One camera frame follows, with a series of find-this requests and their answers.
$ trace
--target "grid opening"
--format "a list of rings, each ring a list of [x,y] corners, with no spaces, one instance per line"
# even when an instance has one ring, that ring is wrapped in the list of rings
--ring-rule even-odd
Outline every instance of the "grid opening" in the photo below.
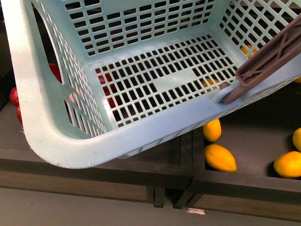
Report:
[[[169,89],[160,86],[183,70],[191,81],[183,78]],[[236,70],[210,35],[95,68],[119,127],[215,90],[234,80]]]

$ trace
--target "basket handle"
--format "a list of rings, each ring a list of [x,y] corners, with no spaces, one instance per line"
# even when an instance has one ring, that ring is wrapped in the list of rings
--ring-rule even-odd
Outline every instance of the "basket handle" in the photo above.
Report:
[[[239,86],[223,98],[224,103],[234,102],[300,53],[301,15],[236,70]],[[222,90],[229,85],[224,82],[220,88]]]

